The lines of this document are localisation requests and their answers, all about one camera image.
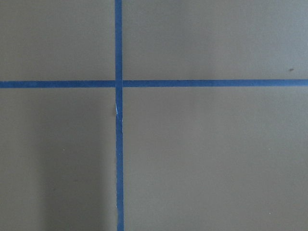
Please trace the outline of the horizontal blue tape line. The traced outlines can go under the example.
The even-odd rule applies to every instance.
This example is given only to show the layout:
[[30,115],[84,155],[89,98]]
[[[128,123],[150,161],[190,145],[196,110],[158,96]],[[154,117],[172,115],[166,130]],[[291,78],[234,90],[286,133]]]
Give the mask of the horizontal blue tape line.
[[[124,88],[146,87],[291,87],[307,86],[306,79],[233,79],[233,80],[124,80]],[[115,80],[2,81],[2,89],[23,88],[114,88]]]

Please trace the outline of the vertical blue tape line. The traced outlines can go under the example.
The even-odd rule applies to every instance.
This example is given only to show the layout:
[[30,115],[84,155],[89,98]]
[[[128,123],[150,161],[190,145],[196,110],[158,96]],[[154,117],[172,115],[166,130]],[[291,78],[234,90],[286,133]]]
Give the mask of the vertical blue tape line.
[[124,231],[122,0],[115,0],[115,95],[117,230]]

